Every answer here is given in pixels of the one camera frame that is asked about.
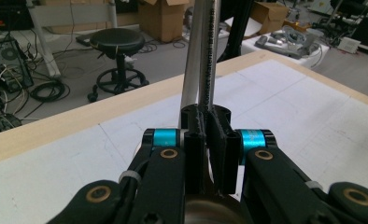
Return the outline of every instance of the desk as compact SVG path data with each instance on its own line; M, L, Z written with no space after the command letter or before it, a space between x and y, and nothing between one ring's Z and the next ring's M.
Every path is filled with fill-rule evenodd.
M235 129L270 129L325 190L343 180L368 188L367 96L265 50L219 63L217 74L215 104L232 110ZM84 185L117 180L146 128L177 125L182 81L0 133L0 223L45 223Z
M118 27L114 0L109 0L108 4L73 5L70 2L66 6L35 6L31 0L26 0L26 2L41 45L41 54L51 77L57 78L61 75L61 72L48 47L42 27L55 25L74 26L76 24L102 21L111 21L112 27Z
M254 44L256 43L256 41L259 39L259 36L256 37L252 37L250 39L244 40L242 41L242 54L247 54L250 52L254 52L257 50L260 50L259 48L255 47ZM287 44L284 44L284 46L278 46L278 45L274 45L271 43L266 43L265 45L269 45L269 46L275 46L275 47L281 47L281 48L285 48L287 46ZM329 50L329 47L325 46L325 45L321 45L321 49L317 49L316 51L314 51L311 55L309 55L309 57L303 57L300 60L297 59L293 59L293 58L289 58L286 57L288 60L291 60L294 63L298 63L306 68L312 69L316 66L318 66L324 59L324 56L326 56L327 51Z

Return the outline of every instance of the chair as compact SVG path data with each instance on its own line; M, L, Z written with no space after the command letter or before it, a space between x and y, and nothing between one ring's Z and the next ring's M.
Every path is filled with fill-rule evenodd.
M144 47L144 37L133 30L111 28L96 32L90 39L94 49L102 51L108 58L116 60L117 67L103 72L96 80L88 100L97 100L97 88L113 94L120 94L149 84L143 73L129 68L125 57L136 54Z

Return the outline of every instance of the silver rod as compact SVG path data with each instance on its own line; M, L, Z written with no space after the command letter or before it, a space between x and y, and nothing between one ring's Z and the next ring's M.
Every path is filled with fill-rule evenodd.
M207 0L204 4L198 104L204 111L210 111L213 105L216 76L220 0Z
M195 1L193 8L190 44L187 53L187 63L184 75L183 92L181 96L181 107L196 103L196 96L199 89L200 59L201 59L201 34L202 34L202 14L203 2Z

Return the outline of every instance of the blue ring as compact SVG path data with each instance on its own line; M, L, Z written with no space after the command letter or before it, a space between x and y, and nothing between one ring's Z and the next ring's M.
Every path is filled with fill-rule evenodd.
M154 147L176 147L177 133L176 129L155 129Z
M246 155L254 147L266 147L265 137L261 130L248 130L241 129L239 132L242 134L242 147L243 147L243 158L241 165L246 163Z

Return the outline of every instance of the gray floor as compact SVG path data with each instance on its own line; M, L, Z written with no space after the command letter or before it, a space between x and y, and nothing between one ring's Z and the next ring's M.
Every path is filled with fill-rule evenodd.
M303 17L310 21L316 21L319 15L302 13ZM29 33L18 33L17 36L31 35ZM54 36L54 40L49 42L53 51L64 50L70 43L70 35ZM219 55L225 48L227 38L219 40ZM85 49L75 41L69 49ZM185 62L187 59L188 43L179 41L175 44L160 44L156 41L148 43L147 50L150 52L138 53L133 58L134 67L142 71L149 82L155 83L169 77L174 77L184 73ZM103 71L115 66L115 62L102 57L97 59L99 52L93 49L72 50L57 57L56 62L63 72L61 81L70 87L70 93L63 100L44 103L35 112L28 116L23 123L31 122L33 119L43 119L64 111L88 104L87 94L92 91L97 76ZM324 61L314 70L325 77L336 80L350 88L368 95L368 54L358 51L356 54L345 53L338 49L331 49L327 52ZM40 64L37 72L47 74L45 65ZM35 86L41 83L35 78ZM99 91L99 100L106 99L113 95ZM15 111L21 98L7 105L7 112ZM39 102L29 99L25 107L16 114L21 119L28 115L32 110L40 105Z

